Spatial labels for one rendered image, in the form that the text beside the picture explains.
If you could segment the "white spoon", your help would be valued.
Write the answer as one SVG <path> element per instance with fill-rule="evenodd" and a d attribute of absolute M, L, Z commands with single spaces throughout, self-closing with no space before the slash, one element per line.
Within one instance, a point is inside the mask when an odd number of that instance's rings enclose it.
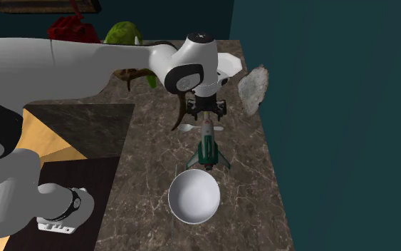
<path fill-rule="evenodd" d="M 191 125 L 191 124 L 180 124 L 177 129 L 183 132 L 188 132 L 193 128 L 200 128 L 198 125 Z M 224 130 L 224 127 L 221 126 L 214 126 L 214 130 L 216 131 L 222 131 Z"/>

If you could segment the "green and white toy rocket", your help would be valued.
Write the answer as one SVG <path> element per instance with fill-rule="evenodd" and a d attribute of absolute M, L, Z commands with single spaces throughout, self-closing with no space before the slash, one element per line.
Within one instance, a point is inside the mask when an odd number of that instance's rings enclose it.
<path fill-rule="evenodd" d="M 206 170 L 212 170 L 216 164 L 222 164 L 230 169 L 231 165 L 229 161 L 219 151 L 214 139 L 214 132 L 224 130 L 224 128 L 214 126 L 213 120 L 210 118 L 210 112 L 203 112 L 203 114 L 204 118 L 200 126 L 201 140 L 197 146 L 197 151 L 186 163 L 185 169 L 188 170 L 196 163 L 203 165 Z"/>

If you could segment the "white plate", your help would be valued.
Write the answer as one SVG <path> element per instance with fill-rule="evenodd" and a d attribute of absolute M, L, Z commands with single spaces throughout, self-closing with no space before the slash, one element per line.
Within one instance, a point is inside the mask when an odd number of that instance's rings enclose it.
<path fill-rule="evenodd" d="M 232 77 L 242 70 L 240 58 L 230 53 L 218 53 L 217 73 L 222 77 Z"/>

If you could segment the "grey rough stone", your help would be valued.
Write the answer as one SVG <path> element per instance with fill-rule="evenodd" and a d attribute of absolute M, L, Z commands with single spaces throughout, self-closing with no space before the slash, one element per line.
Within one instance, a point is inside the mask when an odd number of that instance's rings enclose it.
<path fill-rule="evenodd" d="M 252 69 L 238 83 L 238 94 L 245 116 L 252 117 L 264 100 L 269 86 L 269 71 L 263 64 Z"/>

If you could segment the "brown gnarled root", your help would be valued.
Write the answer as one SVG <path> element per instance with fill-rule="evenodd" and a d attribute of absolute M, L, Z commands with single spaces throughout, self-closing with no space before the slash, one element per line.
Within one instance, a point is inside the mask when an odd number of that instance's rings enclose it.
<path fill-rule="evenodd" d="M 130 91 L 130 82 L 136 78 L 140 78 L 145 76 L 150 88 L 157 87 L 157 77 L 153 71 L 150 69 L 122 69 L 114 71 L 114 75 L 118 77 L 120 80 L 125 81 L 127 83 L 127 89 Z"/>

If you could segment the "white bowl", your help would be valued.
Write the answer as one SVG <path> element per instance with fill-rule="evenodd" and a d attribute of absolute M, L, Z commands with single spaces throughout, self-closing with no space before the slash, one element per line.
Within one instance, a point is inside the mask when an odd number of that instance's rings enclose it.
<path fill-rule="evenodd" d="M 192 169 L 180 173 L 168 190 L 172 214 L 181 222 L 198 225 L 208 221 L 220 204 L 217 181 L 208 172 Z"/>

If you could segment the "green leafy vegetable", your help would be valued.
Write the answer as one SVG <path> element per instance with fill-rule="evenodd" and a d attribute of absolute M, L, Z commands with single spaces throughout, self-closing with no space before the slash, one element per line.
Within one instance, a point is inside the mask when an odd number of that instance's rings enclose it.
<path fill-rule="evenodd" d="M 134 23 L 121 21 L 107 33 L 103 43 L 120 45 L 142 45 L 142 35 Z"/>

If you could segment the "red crumpled object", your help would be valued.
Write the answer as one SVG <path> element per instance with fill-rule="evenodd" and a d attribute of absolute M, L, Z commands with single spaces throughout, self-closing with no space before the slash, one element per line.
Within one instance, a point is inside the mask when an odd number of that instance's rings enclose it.
<path fill-rule="evenodd" d="M 53 40 L 100 43 L 93 25 L 82 23 L 77 16 L 59 17 L 47 29 L 47 34 Z"/>

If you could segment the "dark robot stand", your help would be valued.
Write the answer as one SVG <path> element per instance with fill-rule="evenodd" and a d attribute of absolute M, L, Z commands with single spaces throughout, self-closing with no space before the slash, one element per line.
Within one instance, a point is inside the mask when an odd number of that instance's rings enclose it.
<path fill-rule="evenodd" d="M 32 219 L 9 238 L 4 251 L 94 251 L 118 163 L 119 157 L 45 163 L 39 183 L 85 188 L 95 201 L 93 212 L 73 232 L 56 225 L 40 230 Z"/>

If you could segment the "dark framed wall picture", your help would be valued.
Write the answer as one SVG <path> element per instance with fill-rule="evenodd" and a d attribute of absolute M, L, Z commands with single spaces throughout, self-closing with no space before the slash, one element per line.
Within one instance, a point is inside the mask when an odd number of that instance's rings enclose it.
<path fill-rule="evenodd" d="M 99 0 L 0 0 L 6 14 L 72 14 L 74 6 L 84 14 L 100 13 Z"/>

